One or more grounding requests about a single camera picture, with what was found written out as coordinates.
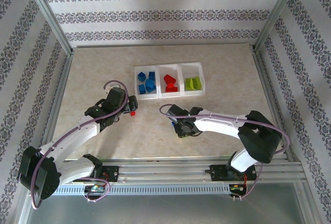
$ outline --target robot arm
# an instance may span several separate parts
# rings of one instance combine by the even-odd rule
[[[235,179],[238,179],[240,174],[253,164],[257,162],[270,163],[282,138],[282,134],[271,128],[240,121],[251,120],[272,125],[258,111],[251,111],[248,115],[227,115],[233,121],[216,118],[215,116],[219,114],[202,108],[194,107],[188,112],[177,105],[172,105],[167,114],[173,116],[168,116],[168,118],[174,123],[175,131],[180,138],[196,136],[204,131],[213,131],[233,136],[242,141],[245,148],[233,154],[227,166],[229,175],[225,175],[225,177],[234,176]],[[176,116],[181,115],[188,117],[176,118]]]
[[[117,110],[124,104],[124,100],[125,90],[118,87],[112,88],[106,99],[98,101],[94,106],[87,109],[85,115],[72,128],[65,132],[68,133],[75,129],[70,135],[64,138],[59,146],[53,148],[47,158],[42,162],[38,171],[35,192],[41,200],[51,196],[64,183],[87,176],[94,178],[101,177],[102,162],[94,156],[86,154],[74,161],[65,161],[65,159],[87,140],[102,132],[106,127],[116,123],[122,113],[131,113],[138,108],[136,97],[130,96],[128,102],[116,115],[93,121],[98,117],[105,116]],[[90,123],[80,127],[80,125],[86,122]],[[32,175],[37,163],[57,141],[58,139],[41,146],[39,149],[30,146],[24,151],[18,180],[26,188],[31,188]]]

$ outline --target white wall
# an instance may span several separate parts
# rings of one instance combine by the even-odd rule
[[[0,0],[0,223],[10,223],[23,151],[39,147],[66,55],[35,0]]]
[[[276,0],[48,0],[73,47],[254,44]]]
[[[261,51],[323,223],[331,222],[331,0],[289,0]]]

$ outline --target blue block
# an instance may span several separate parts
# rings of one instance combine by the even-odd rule
[[[143,84],[138,85],[138,88],[140,95],[146,93],[145,86]]]
[[[155,72],[154,71],[150,71],[148,74],[148,79],[154,80],[155,81]]]
[[[154,85],[152,88],[146,87],[146,90],[147,90],[148,93],[150,93],[150,92],[156,90],[156,86]]]
[[[139,79],[139,81],[141,81],[141,82],[145,81],[145,79],[146,79],[146,75],[145,75],[145,73],[143,73],[143,72],[139,73],[139,74],[138,74],[138,79]]]
[[[155,86],[155,81],[151,79],[147,79],[145,82],[145,86],[148,88],[153,88],[153,86]]]

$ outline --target wire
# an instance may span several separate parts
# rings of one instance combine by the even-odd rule
[[[192,137],[197,137],[197,136],[199,136],[200,134],[202,134],[203,133],[203,131],[200,131],[198,134],[196,134],[196,135],[190,135],[190,136],[192,136]]]
[[[103,172],[102,173],[102,175],[103,176],[105,176],[106,177],[106,180],[108,181],[108,179],[109,179],[109,176],[108,176],[108,174],[107,173],[105,173],[105,172]]]
[[[105,183],[105,185],[107,185],[107,190],[105,191],[105,193],[103,193],[101,196],[99,196],[97,199],[93,199],[93,200],[91,200],[90,198],[89,198],[89,194],[90,194],[90,192],[89,193],[87,193],[87,195],[86,196],[84,196],[88,201],[92,201],[92,202],[97,202],[97,201],[99,201],[99,200],[101,200],[102,198],[104,198],[108,193],[109,193],[109,190],[110,190],[110,183],[107,181],[107,180],[105,180],[105,179],[102,179],[102,178],[94,178],[94,177],[82,177],[81,179],[84,179],[84,180],[92,180],[92,181],[100,181],[100,182],[104,182]]]
[[[171,118],[174,118],[173,115],[169,115],[167,113],[163,113],[162,112],[162,109],[166,106],[172,106],[172,104],[165,104],[165,105],[162,105],[159,109],[160,113],[167,116],[167,117],[171,117]],[[219,114],[213,114],[213,113],[210,113],[210,114],[201,114],[201,115],[179,115],[179,116],[176,116],[176,118],[190,118],[190,117],[193,117],[193,118],[215,118],[217,120],[220,120],[220,121],[231,121],[231,122],[245,122],[245,123],[251,123],[251,124],[255,124],[255,125],[259,125],[259,126],[263,126],[263,127],[267,127],[267,128],[271,128],[279,133],[281,133],[284,137],[285,137],[285,146],[281,149],[279,149],[278,151],[275,151],[275,154],[279,154],[279,153],[282,153],[284,152],[288,147],[289,145],[291,144],[291,139],[290,137],[287,135],[287,133],[285,133],[283,130],[281,130],[280,128],[278,127],[275,127],[273,125],[270,125],[270,124],[267,124],[267,123],[263,123],[263,122],[256,122],[256,121],[251,121],[251,120],[246,120],[246,119],[241,119],[241,118],[237,118],[237,117],[228,117],[228,116],[223,116],[223,115],[219,115]],[[252,190],[254,189],[255,185],[257,184],[258,180],[259,180],[259,177],[261,175],[261,172],[262,172],[262,168],[263,168],[263,164],[261,164],[261,167],[260,167],[260,170],[259,170],[259,173],[257,174],[257,178],[255,179],[252,187],[250,188],[250,190],[244,194],[243,196],[239,196],[240,199],[242,198],[245,198],[247,197],[251,192]]]
[[[244,174],[244,185],[243,185],[243,188],[246,188],[247,187],[247,176],[246,174]]]
[[[81,124],[80,126],[77,126],[75,128],[73,128],[72,130],[68,131],[66,134],[64,134],[61,138],[58,139],[58,141],[56,141],[52,147],[50,147],[46,152],[45,154],[41,157],[41,159],[38,161],[34,171],[33,171],[33,175],[32,175],[32,179],[31,179],[31,187],[30,187],[30,191],[31,191],[31,203],[32,203],[32,207],[37,210],[41,203],[42,203],[42,200],[39,200],[38,202],[38,205],[36,204],[36,199],[35,199],[35,184],[36,184],[36,179],[37,179],[37,173],[40,169],[40,166],[42,164],[42,162],[47,158],[47,156],[50,154],[51,151],[53,151],[66,137],[68,137],[69,135],[71,135],[72,133],[74,133],[76,130],[79,130],[80,128],[86,126],[87,124],[90,124],[92,122],[96,122],[98,120],[101,120],[101,119],[104,119],[104,118],[108,118],[114,114],[117,114],[120,110],[122,110],[122,108],[125,106],[125,104],[127,103],[128,101],[128,90],[126,88],[126,86],[124,85],[124,83],[118,81],[118,80],[110,80],[108,81],[104,86],[103,86],[103,89],[106,88],[106,86],[110,83],[119,83],[121,86],[123,86],[124,90],[125,90],[125,98],[124,98],[124,102],[122,103],[122,105],[117,109],[115,110],[114,112],[110,113],[110,114],[106,114],[104,116],[101,116],[101,117],[98,117],[98,118],[95,118],[95,119],[92,119],[92,120],[89,120],[87,122],[84,122],[83,124]]]

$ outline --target beige floor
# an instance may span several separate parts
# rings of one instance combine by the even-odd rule
[[[218,133],[179,139],[159,107],[175,103],[186,109],[202,107],[216,113],[271,114],[248,44],[157,46],[76,49],[59,113],[55,137],[74,125],[85,110],[106,96],[103,85],[111,79],[124,82],[134,94],[134,66],[201,62],[206,95],[139,101],[136,116],[121,115],[76,150],[70,158],[90,153],[99,159],[231,155],[240,140]]]

